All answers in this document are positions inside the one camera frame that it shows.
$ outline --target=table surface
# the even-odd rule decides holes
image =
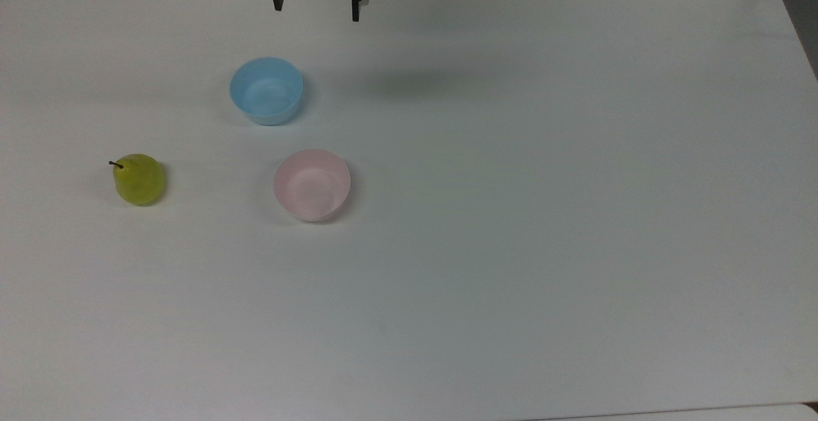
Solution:
[[[818,84],[781,0],[0,0],[0,418],[818,399]],[[255,126],[234,70],[289,59]],[[337,220],[277,165],[350,165]],[[164,163],[137,208],[108,161]]]

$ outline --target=pink bowl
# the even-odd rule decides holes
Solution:
[[[350,193],[350,169],[329,151],[305,149],[281,162],[272,189],[281,206],[299,220],[325,220]]]

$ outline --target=plastic bowl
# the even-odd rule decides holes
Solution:
[[[289,121],[298,112],[304,80],[290,62],[275,57],[250,60],[230,81],[230,98],[248,118],[263,126]]]
[[[350,169],[329,151],[305,149],[281,162],[272,188],[281,206],[299,220],[326,220],[350,194]]]

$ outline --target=green pear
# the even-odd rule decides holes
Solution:
[[[114,184],[122,199],[134,205],[152,203],[164,191],[164,170],[153,157],[145,154],[128,154],[114,166]]]

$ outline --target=blue bowl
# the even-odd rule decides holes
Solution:
[[[298,112],[304,80],[292,63],[274,57],[250,60],[230,81],[230,98],[248,118],[263,126],[289,121]]]

